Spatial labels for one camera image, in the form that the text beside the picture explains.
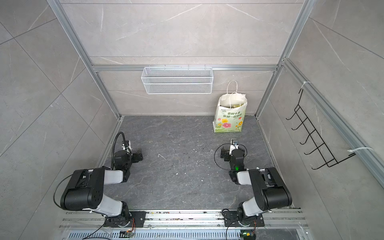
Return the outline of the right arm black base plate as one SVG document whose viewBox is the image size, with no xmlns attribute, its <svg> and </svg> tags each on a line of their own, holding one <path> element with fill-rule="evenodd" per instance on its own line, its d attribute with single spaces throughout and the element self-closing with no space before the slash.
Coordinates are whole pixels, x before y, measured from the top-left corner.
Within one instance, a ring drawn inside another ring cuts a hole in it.
<svg viewBox="0 0 384 240">
<path fill-rule="evenodd" d="M 223 209 L 221 214 L 224 218 L 225 227 L 264 227 L 262 215 L 247 217 L 239 214 L 238 211 Z"/>
</svg>

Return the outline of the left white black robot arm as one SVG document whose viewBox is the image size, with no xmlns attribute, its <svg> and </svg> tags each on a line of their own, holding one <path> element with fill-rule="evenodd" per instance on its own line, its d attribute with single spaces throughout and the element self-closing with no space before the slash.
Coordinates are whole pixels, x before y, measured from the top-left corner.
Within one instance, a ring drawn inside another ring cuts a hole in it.
<svg viewBox="0 0 384 240">
<path fill-rule="evenodd" d="M 88 211 L 103 215 L 105 227 L 143 227 L 146 212 L 130 212 L 124 201 L 104 194 L 104 186 L 125 183 L 133 163 L 143 160 L 142 150 L 120 150 L 113 156 L 115 167 L 76 170 L 61 196 L 60 207 L 66 211 Z"/>
</svg>

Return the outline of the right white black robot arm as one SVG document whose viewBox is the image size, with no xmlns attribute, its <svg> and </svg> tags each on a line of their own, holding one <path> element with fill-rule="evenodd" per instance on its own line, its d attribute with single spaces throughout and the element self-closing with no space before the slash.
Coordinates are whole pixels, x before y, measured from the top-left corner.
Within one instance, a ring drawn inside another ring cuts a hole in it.
<svg viewBox="0 0 384 240">
<path fill-rule="evenodd" d="M 221 148 L 220 158 L 230 164 L 231 181 L 236 185 L 251 186 L 253 197 L 239 204 L 234 224 L 249 226 L 257 223 L 262 214 L 274 209 L 291 206 L 293 199 L 286 184 L 275 167 L 246 169 L 246 151 L 236 145 Z"/>
</svg>

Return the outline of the white floral paper bag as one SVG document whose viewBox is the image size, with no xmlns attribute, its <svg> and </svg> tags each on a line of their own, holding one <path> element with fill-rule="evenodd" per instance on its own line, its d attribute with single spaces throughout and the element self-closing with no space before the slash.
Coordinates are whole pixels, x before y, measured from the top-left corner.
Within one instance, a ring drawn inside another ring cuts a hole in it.
<svg viewBox="0 0 384 240">
<path fill-rule="evenodd" d="M 213 121 L 215 133 L 241 132 L 248 100 L 245 94 L 238 93 L 238 82 L 232 80 L 227 92 L 220 96 Z"/>
</svg>

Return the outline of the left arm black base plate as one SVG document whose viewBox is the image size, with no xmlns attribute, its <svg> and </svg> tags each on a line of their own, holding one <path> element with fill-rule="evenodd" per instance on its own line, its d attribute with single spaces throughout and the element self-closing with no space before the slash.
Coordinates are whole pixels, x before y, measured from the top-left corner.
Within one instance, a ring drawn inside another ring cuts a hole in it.
<svg viewBox="0 0 384 240">
<path fill-rule="evenodd" d="M 107 217 L 104 227 L 111 228 L 142 228 L 145 223 L 147 212 L 145 211 L 133 211 L 129 214 L 122 213 L 116 217 Z"/>
</svg>

